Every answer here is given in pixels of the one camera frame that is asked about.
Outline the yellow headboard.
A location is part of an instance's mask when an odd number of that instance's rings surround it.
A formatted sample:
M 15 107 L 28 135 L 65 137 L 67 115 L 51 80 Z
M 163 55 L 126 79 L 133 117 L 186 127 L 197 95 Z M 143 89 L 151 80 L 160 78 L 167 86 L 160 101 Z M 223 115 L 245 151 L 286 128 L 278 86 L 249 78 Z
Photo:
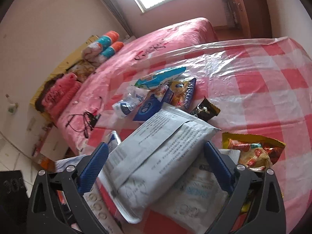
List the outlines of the yellow headboard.
M 82 58 L 82 50 L 86 48 L 89 44 L 96 41 L 99 37 L 96 35 L 90 36 L 81 46 L 76 50 L 71 52 L 57 67 L 50 73 L 50 75 L 45 79 L 44 83 L 38 88 L 32 99 L 30 100 L 30 105 L 35 108 L 35 101 L 38 99 L 39 95 L 44 89 L 44 85 L 57 76 L 58 74 L 64 74 L 67 69 L 78 62 Z

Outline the blue tissue box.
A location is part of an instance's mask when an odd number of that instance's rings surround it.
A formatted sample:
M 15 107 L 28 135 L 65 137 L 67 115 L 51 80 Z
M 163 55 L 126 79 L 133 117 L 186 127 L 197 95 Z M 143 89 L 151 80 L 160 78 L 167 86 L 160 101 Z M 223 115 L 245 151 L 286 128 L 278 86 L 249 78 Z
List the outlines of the blue tissue box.
M 133 121 L 143 123 L 157 113 L 163 103 L 170 103 L 174 96 L 174 92 L 168 86 L 161 86 L 149 93 L 142 106 L 135 114 Z

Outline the pink folded pillow blanket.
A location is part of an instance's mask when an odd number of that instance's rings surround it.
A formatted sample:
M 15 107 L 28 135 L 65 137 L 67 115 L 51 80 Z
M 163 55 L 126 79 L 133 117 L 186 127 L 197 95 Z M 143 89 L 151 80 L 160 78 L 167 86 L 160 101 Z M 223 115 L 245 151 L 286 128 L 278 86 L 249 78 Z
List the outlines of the pink folded pillow blanket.
M 58 74 L 44 85 L 43 91 L 35 102 L 36 110 L 47 113 L 49 118 L 56 122 L 81 85 L 77 75 L 72 72 Z

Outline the grey wet wipes pack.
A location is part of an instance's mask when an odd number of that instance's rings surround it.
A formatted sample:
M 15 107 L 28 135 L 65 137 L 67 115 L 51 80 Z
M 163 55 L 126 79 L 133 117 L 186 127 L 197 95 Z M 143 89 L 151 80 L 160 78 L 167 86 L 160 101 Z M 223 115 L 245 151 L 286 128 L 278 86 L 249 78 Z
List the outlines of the grey wet wipes pack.
M 184 174 L 220 129 L 172 105 L 145 121 L 113 149 L 99 179 L 132 224 Z

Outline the black gold snack wrapper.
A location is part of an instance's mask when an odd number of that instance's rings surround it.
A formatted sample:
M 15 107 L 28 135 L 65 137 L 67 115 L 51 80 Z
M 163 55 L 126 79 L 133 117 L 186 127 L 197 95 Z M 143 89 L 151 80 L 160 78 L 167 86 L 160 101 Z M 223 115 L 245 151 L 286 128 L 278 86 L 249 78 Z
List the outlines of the black gold snack wrapper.
M 203 101 L 190 112 L 190 115 L 208 122 L 213 117 L 218 116 L 220 112 L 221 110 L 205 97 Z

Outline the rolled quilt orange teal lower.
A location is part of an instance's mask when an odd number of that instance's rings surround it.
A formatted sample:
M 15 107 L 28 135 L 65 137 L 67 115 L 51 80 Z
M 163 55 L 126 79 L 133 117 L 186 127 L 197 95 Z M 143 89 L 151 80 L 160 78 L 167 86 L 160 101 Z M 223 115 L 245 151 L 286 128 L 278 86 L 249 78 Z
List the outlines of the rolled quilt orange teal lower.
M 107 47 L 104 51 L 102 51 L 97 56 L 91 58 L 89 61 L 94 66 L 100 66 L 102 63 L 104 63 L 106 60 L 111 58 L 113 55 L 115 55 L 122 47 L 124 47 L 124 43 L 121 41 L 117 41 Z

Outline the rolled quilt orange teal upper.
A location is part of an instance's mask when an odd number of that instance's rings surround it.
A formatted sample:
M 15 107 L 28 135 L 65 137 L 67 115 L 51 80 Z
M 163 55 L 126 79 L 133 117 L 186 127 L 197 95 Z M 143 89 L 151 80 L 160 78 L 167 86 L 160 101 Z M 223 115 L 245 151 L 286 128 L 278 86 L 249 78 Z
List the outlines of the rolled quilt orange teal upper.
M 109 46 L 115 43 L 120 35 L 115 31 L 109 31 L 102 35 L 99 39 L 89 44 L 82 51 L 82 58 L 85 60 L 90 60 L 95 56 L 99 55 L 102 51 L 106 50 Z

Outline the grey left curtain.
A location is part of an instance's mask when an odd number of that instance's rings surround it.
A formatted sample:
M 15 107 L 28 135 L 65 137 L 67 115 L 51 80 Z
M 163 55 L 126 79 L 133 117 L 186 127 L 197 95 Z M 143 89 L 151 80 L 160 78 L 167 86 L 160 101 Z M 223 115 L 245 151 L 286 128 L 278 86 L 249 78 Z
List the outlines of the grey left curtain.
M 124 28 L 129 36 L 133 36 L 133 32 L 124 16 L 123 11 L 119 7 L 116 0 L 100 0 L 107 9 L 113 14 L 113 16 L 117 19 L 118 23 Z

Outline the rolled quilt orange teal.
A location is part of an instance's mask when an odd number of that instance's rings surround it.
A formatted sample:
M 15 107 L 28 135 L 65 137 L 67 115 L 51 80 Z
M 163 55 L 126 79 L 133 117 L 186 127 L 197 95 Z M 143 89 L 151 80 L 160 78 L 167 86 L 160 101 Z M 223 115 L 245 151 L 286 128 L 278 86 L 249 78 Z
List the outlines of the rolled quilt orange teal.
M 115 43 L 120 35 L 115 31 L 109 31 L 102 35 L 99 39 L 89 44 L 82 51 L 82 58 L 85 60 L 90 60 L 95 56 L 99 55 L 102 51 L 106 50 L 109 46 Z
M 124 43 L 121 41 L 117 41 L 107 47 L 104 51 L 102 51 L 97 56 L 91 58 L 89 61 L 94 66 L 100 66 L 102 63 L 104 63 L 106 60 L 111 58 L 113 55 L 115 55 L 122 47 L 124 47 Z

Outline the yellow snack bag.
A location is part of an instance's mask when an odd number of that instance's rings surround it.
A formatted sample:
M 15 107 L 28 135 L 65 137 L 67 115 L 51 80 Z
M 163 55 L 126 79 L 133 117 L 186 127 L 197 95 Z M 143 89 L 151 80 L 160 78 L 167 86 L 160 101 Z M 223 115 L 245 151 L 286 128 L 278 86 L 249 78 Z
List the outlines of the yellow snack bag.
M 239 150 L 239 164 L 255 172 L 271 168 L 285 149 L 285 143 L 254 134 L 222 133 L 224 149 Z

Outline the pink bed with heart cover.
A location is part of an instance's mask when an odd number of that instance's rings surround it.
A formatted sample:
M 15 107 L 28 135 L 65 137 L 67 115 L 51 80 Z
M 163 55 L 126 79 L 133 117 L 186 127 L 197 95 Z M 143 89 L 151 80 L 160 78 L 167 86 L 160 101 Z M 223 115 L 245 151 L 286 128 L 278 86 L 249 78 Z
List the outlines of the pink bed with heart cover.
M 82 84 L 60 115 L 58 130 L 73 152 L 79 154 L 93 133 L 83 121 L 85 112 L 96 115 L 110 110 L 130 84 L 164 68 L 164 61 L 151 65 L 150 58 L 217 40 L 210 21 L 195 18 L 155 30 L 124 45 Z

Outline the blue white snack bag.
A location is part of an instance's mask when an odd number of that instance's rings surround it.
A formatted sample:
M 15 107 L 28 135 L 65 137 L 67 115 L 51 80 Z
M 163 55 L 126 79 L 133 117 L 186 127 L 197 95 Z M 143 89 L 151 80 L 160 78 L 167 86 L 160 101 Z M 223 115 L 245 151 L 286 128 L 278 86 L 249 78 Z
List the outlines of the blue white snack bag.
M 153 90 L 159 86 L 166 85 L 169 82 L 177 79 L 186 71 L 185 66 L 178 66 L 173 68 L 165 68 L 162 70 L 155 71 L 145 77 L 142 77 L 136 81 L 135 87 L 140 89 Z

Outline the pink checkered plastic tablecloth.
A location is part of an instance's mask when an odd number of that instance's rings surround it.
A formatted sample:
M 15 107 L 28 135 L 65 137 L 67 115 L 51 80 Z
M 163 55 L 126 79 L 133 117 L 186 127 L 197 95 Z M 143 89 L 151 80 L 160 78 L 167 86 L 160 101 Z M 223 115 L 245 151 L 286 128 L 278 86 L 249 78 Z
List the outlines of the pink checkered plastic tablecloth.
M 122 139 L 128 137 L 137 123 L 118 119 L 112 105 L 131 82 L 174 66 L 185 66 L 185 76 L 197 79 L 194 105 L 207 98 L 221 110 L 212 125 L 286 144 L 273 169 L 284 195 L 287 231 L 291 231 L 311 204 L 311 59 L 288 37 L 208 43 L 132 66 L 101 66 L 108 99 L 83 153 L 91 153 L 112 130 Z

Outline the floral cushion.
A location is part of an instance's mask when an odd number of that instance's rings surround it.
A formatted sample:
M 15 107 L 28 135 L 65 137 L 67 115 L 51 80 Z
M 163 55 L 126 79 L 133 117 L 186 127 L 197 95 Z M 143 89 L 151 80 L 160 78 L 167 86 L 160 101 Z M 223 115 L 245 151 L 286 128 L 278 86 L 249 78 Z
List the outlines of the floral cushion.
M 95 72 L 96 66 L 93 66 L 86 60 L 79 60 L 67 69 L 67 72 L 72 72 L 77 76 L 77 80 L 84 83 L 87 78 Z

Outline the brown wooden cabinet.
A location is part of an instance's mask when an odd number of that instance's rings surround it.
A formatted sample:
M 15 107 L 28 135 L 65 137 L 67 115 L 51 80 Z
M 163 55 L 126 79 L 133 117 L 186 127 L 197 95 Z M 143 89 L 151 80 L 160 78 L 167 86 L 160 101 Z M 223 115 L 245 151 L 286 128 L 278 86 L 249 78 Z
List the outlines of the brown wooden cabinet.
M 236 25 L 246 38 L 271 38 L 267 0 L 229 0 Z

